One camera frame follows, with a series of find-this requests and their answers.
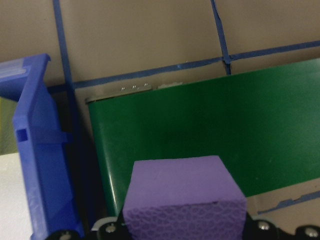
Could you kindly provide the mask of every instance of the blue storage bin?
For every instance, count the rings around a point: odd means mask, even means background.
[[[32,240],[60,229],[84,234],[66,165],[56,103],[43,82],[50,57],[35,55],[0,63],[0,96],[18,101],[13,125],[32,222]]]

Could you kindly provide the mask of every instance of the textured foam surface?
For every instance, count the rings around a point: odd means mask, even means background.
[[[240,240],[246,198],[218,156],[136,161],[123,207],[134,240]]]

